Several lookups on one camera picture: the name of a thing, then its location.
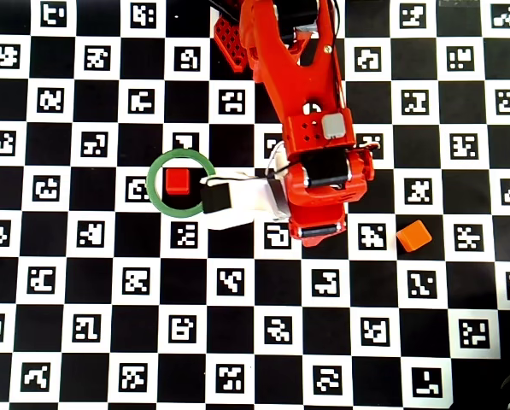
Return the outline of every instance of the orange cube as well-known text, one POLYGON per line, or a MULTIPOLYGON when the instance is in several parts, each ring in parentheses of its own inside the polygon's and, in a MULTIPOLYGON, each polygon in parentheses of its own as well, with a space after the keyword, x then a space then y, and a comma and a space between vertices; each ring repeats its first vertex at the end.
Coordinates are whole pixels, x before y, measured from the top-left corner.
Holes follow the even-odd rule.
POLYGON ((417 220, 398 231, 397 238, 407 252, 419 249, 433 239, 421 220, 417 220))

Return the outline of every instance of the red block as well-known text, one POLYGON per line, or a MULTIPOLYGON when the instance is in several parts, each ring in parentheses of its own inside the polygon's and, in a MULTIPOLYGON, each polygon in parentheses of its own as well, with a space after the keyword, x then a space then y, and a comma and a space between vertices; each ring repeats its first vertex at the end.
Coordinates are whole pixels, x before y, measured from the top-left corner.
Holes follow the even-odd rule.
POLYGON ((190 194, 190 170, 188 168, 166 168, 166 191, 169 195, 190 194))

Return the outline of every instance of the checkerboard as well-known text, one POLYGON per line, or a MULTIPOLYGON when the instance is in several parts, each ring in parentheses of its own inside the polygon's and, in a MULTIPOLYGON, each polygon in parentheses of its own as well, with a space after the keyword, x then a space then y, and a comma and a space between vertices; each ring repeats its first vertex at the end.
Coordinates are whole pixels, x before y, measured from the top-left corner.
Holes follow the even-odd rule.
POLYGON ((269 216, 216 231, 149 203, 162 152, 260 175, 280 139, 205 2, 0 0, 0 410, 398 410, 496 392, 510 0, 339 5, 357 138, 381 149, 347 232, 303 249, 269 216), (407 254, 395 234, 415 220, 433 240, 407 254))

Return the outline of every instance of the green ring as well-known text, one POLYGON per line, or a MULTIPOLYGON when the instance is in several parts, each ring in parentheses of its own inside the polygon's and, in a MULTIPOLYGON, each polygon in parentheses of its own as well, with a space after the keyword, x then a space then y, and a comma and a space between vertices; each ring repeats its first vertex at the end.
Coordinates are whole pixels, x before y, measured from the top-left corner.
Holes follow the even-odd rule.
POLYGON ((152 204, 160 211, 161 213, 171 216, 174 218, 189 218, 194 215, 198 215, 203 212, 202 203, 198 203, 194 208, 190 209, 176 209, 168 207, 161 198, 158 196, 158 192, 155 188, 155 176, 158 174, 163 165, 172 160, 173 158, 191 158, 200 164, 207 175, 215 175, 217 172, 214 170, 213 164, 202 154, 193 150, 193 149, 172 149, 171 151, 166 152, 165 154, 160 155, 156 160, 152 163, 149 169, 149 174, 146 178, 146 190, 149 194, 149 199, 152 204))

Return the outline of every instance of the table surface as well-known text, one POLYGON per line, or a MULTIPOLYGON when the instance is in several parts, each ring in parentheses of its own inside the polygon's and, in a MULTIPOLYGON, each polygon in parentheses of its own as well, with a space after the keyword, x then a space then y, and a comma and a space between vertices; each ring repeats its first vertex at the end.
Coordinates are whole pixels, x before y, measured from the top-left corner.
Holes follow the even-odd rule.
POLYGON ((348 231, 303 249, 269 217, 214 231, 148 202, 162 152, 252 174, 280 138, 205 2, 0 0, 0 410, 448 408, 496 392, 510 0, 339 3, 355 132, 382 148, 348 231), (415 220, 433 240, 406 254, 395 234, 415 220))

